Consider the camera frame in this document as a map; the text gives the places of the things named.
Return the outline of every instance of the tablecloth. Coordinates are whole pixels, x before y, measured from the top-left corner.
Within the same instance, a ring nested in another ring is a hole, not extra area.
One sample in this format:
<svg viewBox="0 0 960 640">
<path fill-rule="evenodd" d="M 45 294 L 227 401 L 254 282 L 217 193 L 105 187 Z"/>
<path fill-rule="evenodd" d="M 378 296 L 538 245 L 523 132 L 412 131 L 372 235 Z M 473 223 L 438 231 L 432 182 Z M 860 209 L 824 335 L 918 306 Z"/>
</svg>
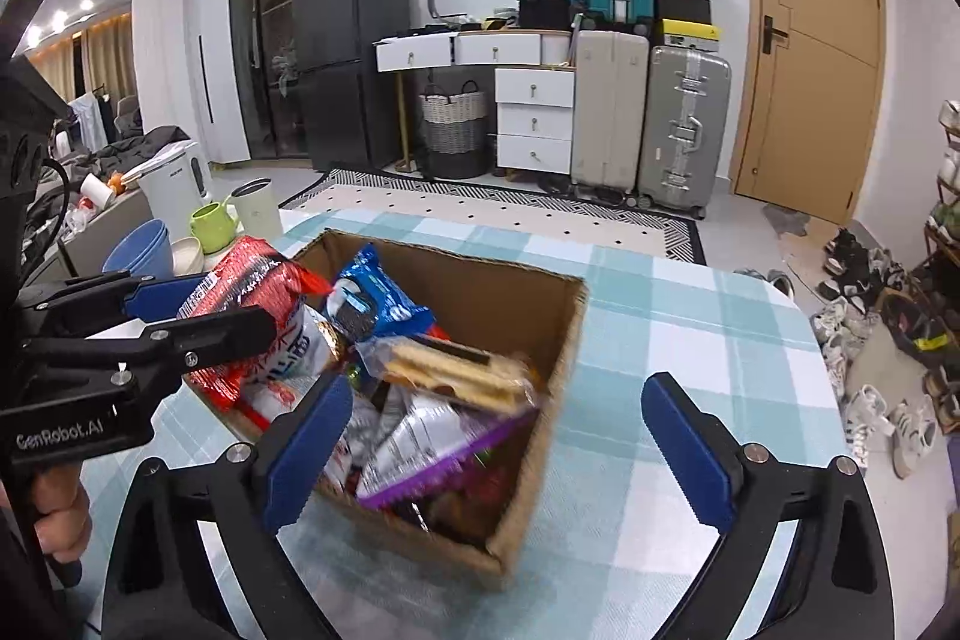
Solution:
<svg viewBox="0 0 960 640">
<path fill-rule="evenodd" d="M 825 465 L 845 451 L 837 406 L 805 316 L 770 285 L 692 263 L 414 215 L 315 215 L 277 242 L 289 255 L 323 229 L 443 247 L 578 275 L 589 286 L 583 338 L 544 491 L 517 577 L 488 593 L 369 545 L 313 497 L 280 541 L 346 640 L 647 638 L 716 539 L 697 524 L 640 415 L 640 389 L 670 371 L 741 442 L 781 461 Z M 212 461 L 233 437 L 183 387 L 154 418 L 146 447 L 83 466 L 94 535 L 76 597 L 99 626 L 98 594 L 134 469 Z M 260 637 L 212 524 L 202 524 L 224 598 L 244 637 Z M 734 631 L 750 636 L 789 548 L 781 524 Z"/>
</svg>

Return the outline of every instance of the white bowl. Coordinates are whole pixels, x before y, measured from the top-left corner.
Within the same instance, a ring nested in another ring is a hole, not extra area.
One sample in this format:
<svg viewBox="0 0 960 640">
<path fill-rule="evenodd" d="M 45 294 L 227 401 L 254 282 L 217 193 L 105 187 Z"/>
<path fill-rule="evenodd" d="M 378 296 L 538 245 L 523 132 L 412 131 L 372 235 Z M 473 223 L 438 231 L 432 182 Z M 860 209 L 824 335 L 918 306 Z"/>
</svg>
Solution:
<svg viewBox="0 0 960 640">
<path fill-rule="evenodd" d="M 174 253 L 174 274 L 184 277 L 188 274 L 198 274 L 203 271 L 203 247 L 200 239 L 184 237 L 171 245 Z"/>
</svg>

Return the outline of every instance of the barcode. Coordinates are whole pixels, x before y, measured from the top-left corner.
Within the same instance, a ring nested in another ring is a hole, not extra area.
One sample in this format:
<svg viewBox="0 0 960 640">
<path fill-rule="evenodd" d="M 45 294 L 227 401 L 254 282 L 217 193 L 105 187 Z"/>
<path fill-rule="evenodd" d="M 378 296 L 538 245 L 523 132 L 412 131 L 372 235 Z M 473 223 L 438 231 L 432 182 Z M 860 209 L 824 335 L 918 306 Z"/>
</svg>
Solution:
<svg viewBox="0 0 960 640">
<path fill-rule="evenodd" d="M 176 317 L 190 317 L 193 314 L 193 311 L 197 309 L 197 305 L 200 304 L 200 300 L 205 297 L 205 295 L 213 289 L 217 283 L 220 282 L 220 277 L 217 276 L 216 272 L 210 272 L 206 277 L 203 278 L 203 282 L 200 283 L 191 295 L 186 297 L 184 304 L 181 304 L 181 309 L 176 311 Z"/>
</svg>

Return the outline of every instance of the beige curtain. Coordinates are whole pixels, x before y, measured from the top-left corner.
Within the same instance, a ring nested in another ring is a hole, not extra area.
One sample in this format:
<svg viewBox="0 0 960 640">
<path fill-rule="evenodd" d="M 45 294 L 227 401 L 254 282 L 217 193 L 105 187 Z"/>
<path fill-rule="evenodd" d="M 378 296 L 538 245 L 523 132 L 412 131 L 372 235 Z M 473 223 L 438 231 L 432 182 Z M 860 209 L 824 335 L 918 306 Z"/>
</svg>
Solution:
<svg viewBox="0 0 960 640">
<path fill-rule="evenodd" d="M 27 59 L 40 72 L 41 76 L 50 83 L 64 101 L 72 101 L 77 97 L 77 90 L 73 82 L 73 40 L 64 39 L 62 42 L 50 44 L 49 47 L 28 52 Z"/>
<path fill-rule="evenodd" d="M 90 25 L 83 32 L 80 45 L 86 88 L 92 91 L 104 85 L 115 112 L 121 98 L 136 94 L 130 12 Z"/>
</svg>

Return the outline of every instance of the finger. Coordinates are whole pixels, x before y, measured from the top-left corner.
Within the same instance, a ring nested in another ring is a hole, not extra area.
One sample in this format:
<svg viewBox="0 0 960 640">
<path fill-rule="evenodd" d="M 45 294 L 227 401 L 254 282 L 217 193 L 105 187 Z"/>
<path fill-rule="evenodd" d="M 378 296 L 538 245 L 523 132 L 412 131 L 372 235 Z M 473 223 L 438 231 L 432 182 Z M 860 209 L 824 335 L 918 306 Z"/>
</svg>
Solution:
<svg viewBox="0 0 960 640">
<path fill-rule="evenodd" d="M 90 499 L 83 487 L 80 487 L 73 506 L 45 515 L 35 524 L 40 549 L 45 554 L 71 549 L 83 534 L 89 509 Z"/>
<path fill-rule="evenodd" d="M 77 499 L 80 486 L 80 464 L 60 464 L 37 475 L 32 496 L 37 510 L 43 515 L 66 510 Z"/>
<path fill-rule="evenodd" d="M 86 550 L 86 546 L 90 542 L 90 534 L 92 532 L 93 520 L 90 519 L 90 516 L 86 516 L 86 523 L 83 524 L 83 531 L 80 532 L 80 537 L 77 539 L 77 542 L 75 542 L 65 551 L 54 552 L 54 559 L 60 564 L 67 564 L 71 561 L 78 560 L 78 558 L 80 558 L 83 555 L 83 552 Z"/>
</svg>

